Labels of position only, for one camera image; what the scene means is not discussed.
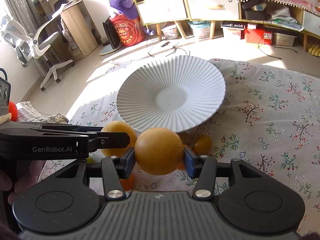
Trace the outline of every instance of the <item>drawer handle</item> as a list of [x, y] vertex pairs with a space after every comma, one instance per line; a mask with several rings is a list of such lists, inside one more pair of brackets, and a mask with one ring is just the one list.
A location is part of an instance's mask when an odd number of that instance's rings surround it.
[[216, 6], [211, 6], [208, 7], [209, 10], [225, 10], [223, 5], [216, 5]]

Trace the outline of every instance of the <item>white drawer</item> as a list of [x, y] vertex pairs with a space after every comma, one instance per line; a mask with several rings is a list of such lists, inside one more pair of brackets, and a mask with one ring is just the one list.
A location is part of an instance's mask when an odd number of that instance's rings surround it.
[[238, 0], [187, 0], [191, 19], [238, 20]]
[[305, 11], [303, 26], [306, 31], [320, 36], [320, 17], [319, 16]]
[[144, 24], [187, 18], [183, 0], [146, 0], [138, 9]]

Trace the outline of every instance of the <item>human hand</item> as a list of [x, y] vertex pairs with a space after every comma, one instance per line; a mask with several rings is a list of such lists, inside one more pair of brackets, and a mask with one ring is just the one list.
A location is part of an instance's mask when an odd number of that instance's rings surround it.
[[8, 203], [10, 205], [13, 204], [19, 194], [37, 183], [44, 163], [45, 161], [32, 161], [29, 167], [29, 172], [19, 178], [14, 185], [12, 185], [12, 181], [9, 176], [0, 170], [0, 190], [9, 191], [12, 189], [12, 186], [14, 189], [8, 197]]

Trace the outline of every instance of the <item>fluted plate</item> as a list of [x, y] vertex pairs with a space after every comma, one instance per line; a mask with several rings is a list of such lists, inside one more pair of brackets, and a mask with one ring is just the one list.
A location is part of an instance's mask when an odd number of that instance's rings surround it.
[[138, 131], [165, 127], [191, 129], [209, 119], [221, 105], [226, 84], [210, 62], [191, 56], [157, 59], [133, 72], [121, 86], [117, 109]]

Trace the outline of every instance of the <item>floral pattern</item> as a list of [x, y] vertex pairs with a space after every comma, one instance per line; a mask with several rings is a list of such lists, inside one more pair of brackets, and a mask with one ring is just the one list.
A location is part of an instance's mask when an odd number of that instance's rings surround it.
[[[208, 154], [218, 162], [229, 163], [233, 158], [240, 158], [295, 190], [306, 206], [299, 233], [318, 231], [320, 80], [290, 70], [248, 62], [222, 59], [212, 59], [210, 62], [225, 78], [225, 99], [213, 116], [187, 131], [192, 138], [191, 145], [197, 136], [208, 135], [212, 139], [212, 149]], [[119, 69], [133, 72], [131, 69], [137, 62], [132, 63], [107, 63], [102, 67], [104, 74], [98, 80], [102, 83], [113, 82], [115, 73], [111, 73]], [[79, 98], [79, 108], [73, 117], [67, 116], [70, 123], [94, 127], [120, 121], [116, 97], [121, 84], [108, 87], [97, 87], [102, 95], [100, 97], [88, 94]], [[95, 162], [100, 162], [104, 157], [100, 150], [89, 155]], [[40, 179], [71, 161], [47, 161]], [[183, 190], [191, 194], [197, 183], [197, 179], [189, 178], [186, 171], [180, 170], [153, 176], [136, 165], [132, 173], [135, 175], [134, 190]], [[90, 181], [90, 187], [103, 194], [101, 181]], [[214, 193], [221, 194], [228, 187], [227, 178], [216, 178]]]

